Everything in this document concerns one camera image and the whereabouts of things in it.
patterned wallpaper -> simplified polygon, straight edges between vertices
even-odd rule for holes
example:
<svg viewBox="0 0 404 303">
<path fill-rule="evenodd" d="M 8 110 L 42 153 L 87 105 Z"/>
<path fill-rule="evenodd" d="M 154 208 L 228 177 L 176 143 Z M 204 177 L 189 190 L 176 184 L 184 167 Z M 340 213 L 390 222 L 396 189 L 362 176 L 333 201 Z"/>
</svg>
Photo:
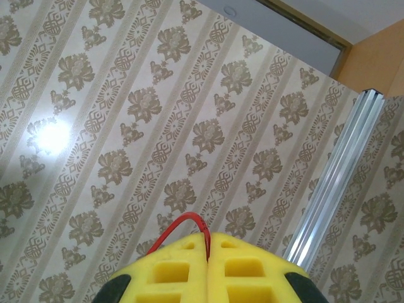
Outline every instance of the patterned wallpaper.
<svg viewBox="0 0 404 303">
<path fill-rule="evenodd" d="M 0 12 L 0 302 L 91 302 L 184 211 L 282 253 L 357 93 L 192 0 Z M 330 302 L 400 301 L 402 107 L 318 252 Z"/>
</svg>

orange wall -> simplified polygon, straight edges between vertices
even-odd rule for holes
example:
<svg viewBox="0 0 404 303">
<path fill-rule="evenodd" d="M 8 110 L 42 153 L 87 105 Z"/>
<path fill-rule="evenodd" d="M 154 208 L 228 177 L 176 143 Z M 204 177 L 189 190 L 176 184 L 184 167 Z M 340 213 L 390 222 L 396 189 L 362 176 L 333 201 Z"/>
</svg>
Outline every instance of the orange wall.
<svg viewBox="0 0 404 303">
<path fill-rule="evenodd" d="M 358 92 L 404 95 L 404 19 L 355 44 L 338 81 Z"/>
</svg>

red wire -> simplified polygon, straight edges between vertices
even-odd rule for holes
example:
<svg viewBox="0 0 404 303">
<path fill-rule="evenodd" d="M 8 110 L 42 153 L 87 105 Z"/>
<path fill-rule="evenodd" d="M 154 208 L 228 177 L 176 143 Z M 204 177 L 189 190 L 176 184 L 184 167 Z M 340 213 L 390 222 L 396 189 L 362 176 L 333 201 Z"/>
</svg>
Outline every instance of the red wire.
<svg viewBox="0 0 404 303">
<path fill-rule="evenodd" d="M 183 213 L 181 216 L 175 219 L 174 222 L 172 222 L 170 226 L 164 231 L 164 233 L 162 233 L 162 235 L 156 240 L 156 242 L 149 249 L 147 254 L 151 254 L 152 252 L 156 251 L 160 247 L 160 245 L 162 245 L 163 241 L 172 233 L 172 231 L 187 219 L 193 220 L 199 227 L 199 230 L 205 235 L 206 260 L 208 260 L 210 255 L 210 232 L 208 226 L 201 216 L 191 211 Z"/>
</svg>

metal profile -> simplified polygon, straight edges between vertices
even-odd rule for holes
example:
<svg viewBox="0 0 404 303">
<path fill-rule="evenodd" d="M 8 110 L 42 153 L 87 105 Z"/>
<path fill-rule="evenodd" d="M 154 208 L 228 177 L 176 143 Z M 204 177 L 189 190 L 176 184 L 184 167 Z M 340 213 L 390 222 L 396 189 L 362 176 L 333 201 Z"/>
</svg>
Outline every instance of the metal profile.
<svg viewBox="0 0 404 303">
<path fill-rule="evenodd" d="M 375 90 L 363 91 L 319 178 L 283 257 L 309 271 L 331 219 L 364 151 L 384 104 Z"/>
</svg>

yellow sponge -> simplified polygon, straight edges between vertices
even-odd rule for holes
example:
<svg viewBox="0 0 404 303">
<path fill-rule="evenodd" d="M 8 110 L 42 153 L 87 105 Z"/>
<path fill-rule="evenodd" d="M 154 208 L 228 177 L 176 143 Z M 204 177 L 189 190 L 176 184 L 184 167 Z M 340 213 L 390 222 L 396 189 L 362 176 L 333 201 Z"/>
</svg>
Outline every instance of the yellow sponge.
<svg viewBox="0 0 404 303">
<path fill-rule="evenodd" d="M 294 289 L 304 283 L 292 288 L 287 273 L 308 280 L 298 266 L 225 234 L 211 235 L 207 263 L 204 235 L 193 234 L 114 273 L 93 302 L 301 302 Z"/>
<path fill-rule="evenodd" d="M 204 235 L 193 234 L 117 271 L 131 281 L 120 303 L 206 303 L 208 263 Z"/>
<path fill-rule="evenodd" d="M 307 274 L 293 263 L 225 234 L 213 234 L 210 251 L 209 303 L 301 302 L 285 274 Z"/>
</svg>

